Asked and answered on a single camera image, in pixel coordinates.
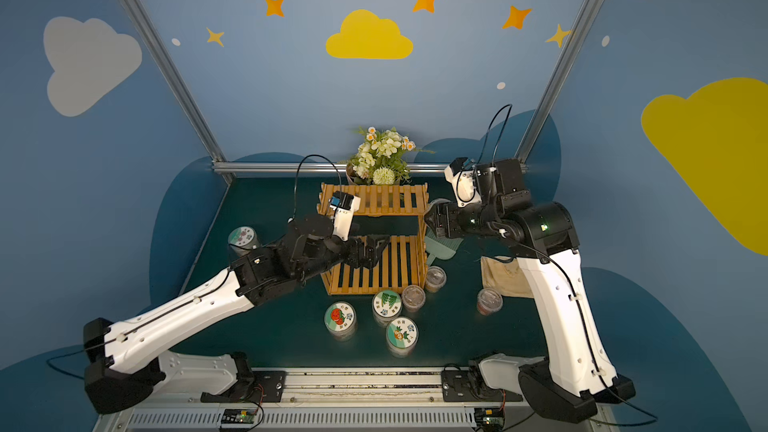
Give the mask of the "clear seed cup orange base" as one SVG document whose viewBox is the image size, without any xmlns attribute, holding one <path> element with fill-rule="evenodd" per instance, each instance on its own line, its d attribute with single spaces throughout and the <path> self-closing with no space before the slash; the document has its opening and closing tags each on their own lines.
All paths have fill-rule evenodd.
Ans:
<svg viewBox="0 0 768 432">
<path fill-rule="evenodd" d="M 447 274 L 444 269 L 439 266 L 430 266 L 427 269 L 424 289 L 430 293 L 436 293 L 440 291 L 447 282 Z"/>
</svg>

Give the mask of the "clear seed cup red base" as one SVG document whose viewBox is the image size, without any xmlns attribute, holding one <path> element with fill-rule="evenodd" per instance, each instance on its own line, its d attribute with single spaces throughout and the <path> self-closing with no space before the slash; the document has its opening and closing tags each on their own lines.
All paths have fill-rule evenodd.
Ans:
<svg viewBox="0 0 768 432">
<path fill-rule="evenodd" d="M 483 288 L 477 294 L 476 306 L 481 315 L 489 316 L 499 312 L 503 303 L 503 296 L 492 288 Z"/>
</svg>

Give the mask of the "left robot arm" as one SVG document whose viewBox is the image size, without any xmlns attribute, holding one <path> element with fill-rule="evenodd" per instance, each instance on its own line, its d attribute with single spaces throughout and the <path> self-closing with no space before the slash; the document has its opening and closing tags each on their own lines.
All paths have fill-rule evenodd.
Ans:
<svg viewBox="0 0 768 432">
<path fill-rule="evenodd" d="M 171 377 L 160 357 L 176 344 L 230 316 L 289 294 L 334 266 L 376 266 L 386 235 L 351 236 L 333 219 L 310 214 L 292 220 L 278 240 L 237 258 L 197 288 L 123 321 L 97 318 L 83 328 L 89 364 L 84 391 L 102 415 L 131 408 Z"/>
</svg>

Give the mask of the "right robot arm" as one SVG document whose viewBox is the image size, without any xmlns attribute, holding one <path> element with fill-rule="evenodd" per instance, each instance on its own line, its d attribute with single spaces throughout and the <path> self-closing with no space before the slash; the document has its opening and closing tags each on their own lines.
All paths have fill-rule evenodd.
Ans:
<svg viewBox="0 0 768 432">
<path fill-rule="evenodd" d="M 444 175 L 455 198 L 429 206 L 429 229 L 439 238 L 479 236 L 505 245 L 531 288 L 546 339 L 543 358 L 482 359 L 475 368 L 485 385 L 522 396 L 545 419 L 568 423 L 592 418 L 601 403 L 634 397 L 633 382 L 616 372 L 601 343 L 567 209 L 534 204 L 516 159 L 469 166 L 460 157 Z"/>
</svg>

